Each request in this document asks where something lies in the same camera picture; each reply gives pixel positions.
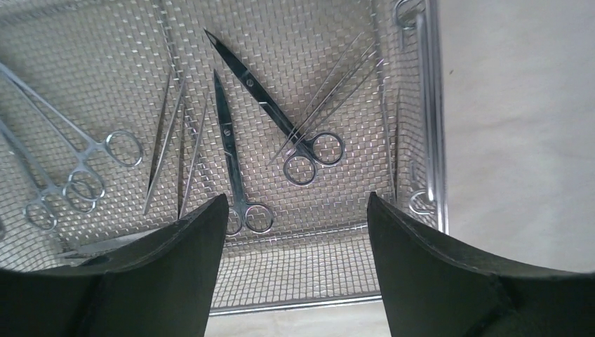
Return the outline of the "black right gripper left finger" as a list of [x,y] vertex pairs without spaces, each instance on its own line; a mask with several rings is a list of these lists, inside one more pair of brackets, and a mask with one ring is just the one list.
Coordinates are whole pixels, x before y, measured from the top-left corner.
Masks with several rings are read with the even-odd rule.
[[225,242],[220,194],[81,265],[1,271],[2,336],[203,336]]

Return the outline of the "beige cloth wrap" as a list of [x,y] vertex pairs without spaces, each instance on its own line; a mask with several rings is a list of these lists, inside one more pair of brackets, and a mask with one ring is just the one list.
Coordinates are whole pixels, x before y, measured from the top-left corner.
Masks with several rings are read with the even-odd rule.
[[321,113],[346,155],[306,187],[222,62],[248,191],[274,229],[234,238],[208,336],[388,336],[368,239],[376,192],[480,249],[594,269],[593,1],[219,1],[207,28],[295,123],[347,44],[373,57]]

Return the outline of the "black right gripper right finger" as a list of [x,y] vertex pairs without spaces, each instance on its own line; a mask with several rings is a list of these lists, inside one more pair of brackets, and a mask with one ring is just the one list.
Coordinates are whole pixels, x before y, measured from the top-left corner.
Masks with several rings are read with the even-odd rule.
[[393,336],[593,336],[594,274],[503,258],[371,193],[368,234]]

